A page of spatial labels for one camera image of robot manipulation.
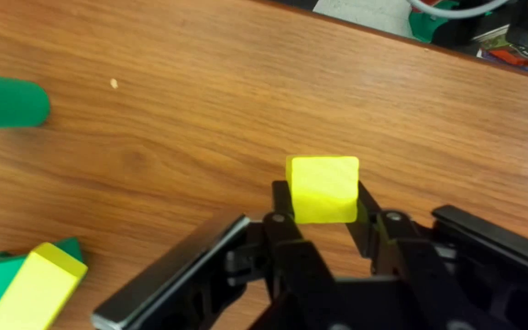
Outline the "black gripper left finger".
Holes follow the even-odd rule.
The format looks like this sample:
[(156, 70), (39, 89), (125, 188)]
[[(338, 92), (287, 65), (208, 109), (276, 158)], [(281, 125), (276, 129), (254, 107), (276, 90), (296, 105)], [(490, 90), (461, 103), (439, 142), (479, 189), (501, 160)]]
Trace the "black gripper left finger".
[(287, 312), (290, 330), (331, 330), (338, 321), (334, 277), (296, 224), (288, 184), (274, 182), (272, 199), (274, 211), (265, 217), (265, 235), (272, 255), (266, 285), (274, 303)]

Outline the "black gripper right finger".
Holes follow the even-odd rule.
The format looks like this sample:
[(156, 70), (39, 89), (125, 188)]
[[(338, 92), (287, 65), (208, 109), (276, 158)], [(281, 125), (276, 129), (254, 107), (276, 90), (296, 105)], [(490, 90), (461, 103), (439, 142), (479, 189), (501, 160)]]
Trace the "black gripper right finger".
[(406, 213), (382, 210), (364, 184), (356, 208), (349, 233), (371, 274), (398, 281), (431, 330), (452, 330), (461, 320), (461, 288), (437, 248)]

